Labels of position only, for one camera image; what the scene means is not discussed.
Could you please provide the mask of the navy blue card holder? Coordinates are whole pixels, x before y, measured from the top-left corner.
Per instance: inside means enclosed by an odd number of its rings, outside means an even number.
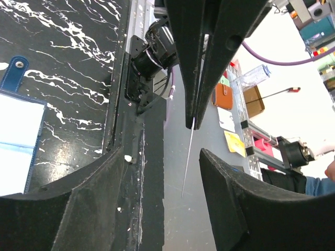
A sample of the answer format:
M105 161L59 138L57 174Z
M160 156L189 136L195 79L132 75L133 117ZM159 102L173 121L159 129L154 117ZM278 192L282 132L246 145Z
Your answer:
M1 196L28 191L47 109L45 101L19 93L28 66L14 56L1 80Z

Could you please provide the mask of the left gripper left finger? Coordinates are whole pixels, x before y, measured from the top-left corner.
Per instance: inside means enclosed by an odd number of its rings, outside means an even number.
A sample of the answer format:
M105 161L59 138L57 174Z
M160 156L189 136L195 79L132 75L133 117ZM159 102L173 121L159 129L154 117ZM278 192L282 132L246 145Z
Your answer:
M123 168L119 147L35 191L1 197L1 250L111 250Z

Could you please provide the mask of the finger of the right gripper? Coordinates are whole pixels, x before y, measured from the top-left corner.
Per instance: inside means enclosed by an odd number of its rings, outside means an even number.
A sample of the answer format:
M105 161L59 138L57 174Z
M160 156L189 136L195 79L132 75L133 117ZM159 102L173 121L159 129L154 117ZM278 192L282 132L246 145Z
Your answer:
M185 91L185 123L199 128L200 72L204 42L205 1L165 1Z
M209 34L195 105L195 129L201 126L210 96L268 1L196 1L199 43Z

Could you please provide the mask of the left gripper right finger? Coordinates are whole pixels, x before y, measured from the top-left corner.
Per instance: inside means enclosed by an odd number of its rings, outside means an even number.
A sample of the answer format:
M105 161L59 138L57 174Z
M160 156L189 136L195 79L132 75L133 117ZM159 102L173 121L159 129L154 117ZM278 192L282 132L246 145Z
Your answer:
M334 250L334 195L260 181L207 149L199 166L217 250Z

